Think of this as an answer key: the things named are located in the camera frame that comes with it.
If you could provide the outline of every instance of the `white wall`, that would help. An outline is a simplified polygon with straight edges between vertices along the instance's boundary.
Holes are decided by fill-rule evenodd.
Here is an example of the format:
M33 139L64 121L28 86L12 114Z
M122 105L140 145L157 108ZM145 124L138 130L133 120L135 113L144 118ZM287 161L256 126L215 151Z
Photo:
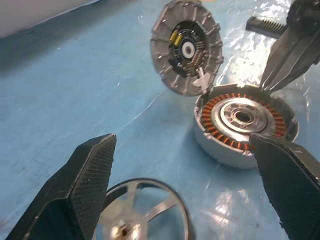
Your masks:
M97 0L0 0L0 38Z

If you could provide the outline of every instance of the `blue surface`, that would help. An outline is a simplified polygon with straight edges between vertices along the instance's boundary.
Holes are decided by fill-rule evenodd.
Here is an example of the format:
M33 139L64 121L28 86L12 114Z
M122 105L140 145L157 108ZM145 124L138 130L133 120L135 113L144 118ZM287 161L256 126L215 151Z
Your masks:
M171 185L198 239L287 240L256 169L219 165L196 144L195 98L155 73L151 28L166 0L104 0L0 39L0 239L75 147L117 134L109 186L135 177ZM251 15L285 21L289 0L217 0L225 63L217 84L259 83L273 40L245 32ZM317 67L281 90L297 143L320 159Z

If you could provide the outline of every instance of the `copper winding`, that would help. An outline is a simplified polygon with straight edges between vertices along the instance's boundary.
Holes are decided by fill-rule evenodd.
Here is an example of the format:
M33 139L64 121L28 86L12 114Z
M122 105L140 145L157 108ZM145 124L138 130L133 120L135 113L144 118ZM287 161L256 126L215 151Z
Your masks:
M253 152L255 150L255 147L252 145L249 145L247 142L238 142L235 139L232 139L226 135L224 135L222 132L220 132L218 129L215 128L212 117L211 117L211 111L213 107L220 101L225 100L225 99L230 99L230 98L247 98L253 101L256 101L263 105L265 108L269 110L269 112L272 114L274 117L275 121L275 132L274 136L276 137L283 137L286 132L286 124L284 122L283 117L279 112L276 111L274 107L272 107L270 104L265 103L262 100L259 100L257 97L253 96L248 96L247 94L244 94L243 96L238 93L237 95L235 93L226 93L226 94L221 94L219 96L214 97L212 100L210 100L203 108L202 110L202 116L201 120L202 123L208 133L211 133L213 137L215 137L218 141L232 147L236 148L238 150L242 151L251 151Z

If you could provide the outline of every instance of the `yellow capacitor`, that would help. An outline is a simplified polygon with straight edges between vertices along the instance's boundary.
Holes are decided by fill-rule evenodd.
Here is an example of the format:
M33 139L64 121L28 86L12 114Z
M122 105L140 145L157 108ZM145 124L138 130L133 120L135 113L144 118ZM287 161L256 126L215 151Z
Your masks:
M175 30L172 34L171 34L171 37L170 37L170 42L171 43L174 43L176 38L178 36L178 30Z
M176 40L175 40L175 42L174 42L174 45L175 45L176 47L178 47L178 45L179 45L179 43L181 42L181 40L182 40L182 35L181 35L181 33L179 33L178 37L176 38Z

